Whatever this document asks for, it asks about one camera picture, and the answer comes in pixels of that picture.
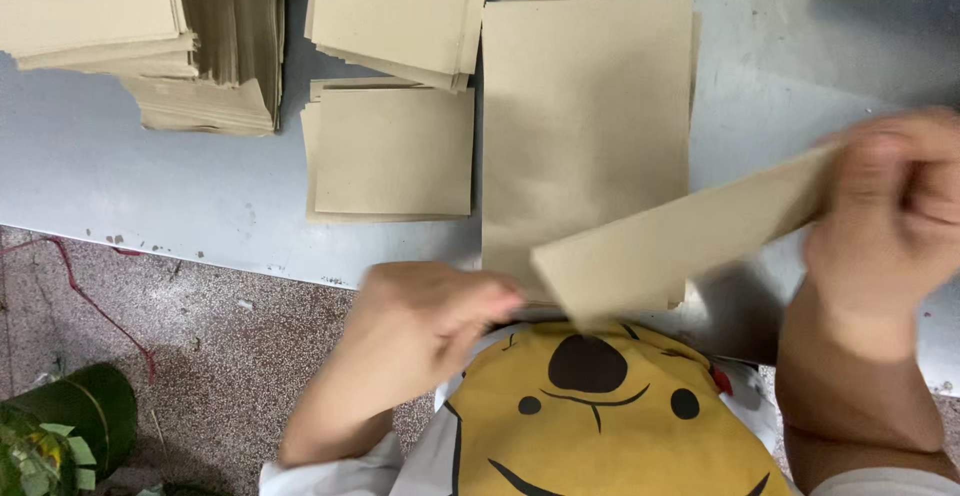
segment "person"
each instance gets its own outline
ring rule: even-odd
[[[630,323],[487,333],[523,305],[514,282],[426,262],[368,271],[260,493],[960,495],[915,313],[960,267],[960,117],[908,112],[839,137],[779,339],[792,481],[747,365]],[[438,384],[404,461],[392,408]]]

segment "t-shirt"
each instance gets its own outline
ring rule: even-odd
[[[776,409],[759,375],[631,325],[498,330],[436,392],[406,460],[390,433],[369,453],[260,475],[262,496],[799,494],[775,466]],[[717,487],[724,487],[717,492]],[[929,472],[870,468],[811,496],[960,496]]]

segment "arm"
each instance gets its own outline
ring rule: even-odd
[[[877,466],[957,478],[916,360],[915,310],[960,266],[960,121],[928,110],[852,128],[810,233],[776,365],[787,457],[808,493]]]
[[[392,427],[393,407],[462,370],[487,324],[523,303],[508,279],[442,263],[370,269],[343,337],[310,380],[278,453],[287,468],[358,456]]]

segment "bear mouth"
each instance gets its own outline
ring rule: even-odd
[[[643,387],[643,388],[640,390],[640,392],[638,392],[638,393],[636,393],[635,395],[631,396],[629,399],[621,400],[621,401],[617,401],[617,402],[594,402],[594,401],[589,401],[589,400],[580,399],[580,398],[577,398],[577,397],[568,397],[568,396],[564,396],[564,395],[555,395],[555,394],[553,394],[553,393],[548,393],[548,392],[544,391],[543,389],[541,389],[540,391],[541,391],[542,393],[544,393],[546,396],[550,397],[550,398],[562,399],[562,400],[569,400],[569,401],[573,401],[573,402],[575,402],[575,403],[577,403],[577,404],[586,404],[586,405],[590,406],[590,409],[593,410],[593,418],[594,418],[594,420],[597,422],[597,433],[599,433],[599,432],[601,432],[601,429],[600,429],[600,428],[601,428],[601,423],[600,423],[600,410],[597,409],[597,406],[598,406],[598,405],[601,406],[601,407],[616,407],[616,406],[618,406],[618,405],[630,404],[631,402],[635,401],[636,399],[642,397],[642,396],[643,396],[643,393],[647,392],[647,389],[649,389],[649,388],[650,388],[650,384],[647,383],[647,386],[646,386],[646,387]]]
[[[510,482],[513,488],[525,496],[563,496],[557,492],[551,492],[545,488],[540,488],[535,484],[523,480],[521,476],[512,472],[510,468],[504,466],[496,460],[493,460],[492,458],[488,458],[487,461],[490,463],[490,465],[494,466],[498,472],[500,472],[500,475]],[[754,486],[753,489],[751,489],[750,492],[748,492],[745,496],[761,496],[763,489],[767,486],[767,480],[769,479],[770,474],[768,473],[767,475],[763,476],[756,486]]]

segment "bear eye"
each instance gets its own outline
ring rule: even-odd
[[[670,409],[680,419],[693,419],[700,414],[700,402],[693,391],[681,388],[670,397]]]
[[[524,415],[533,415],[540,411],[540,408],[540,400],[537,397],[523,397],[520,399],[520,403],[516,405],[516,409]]]

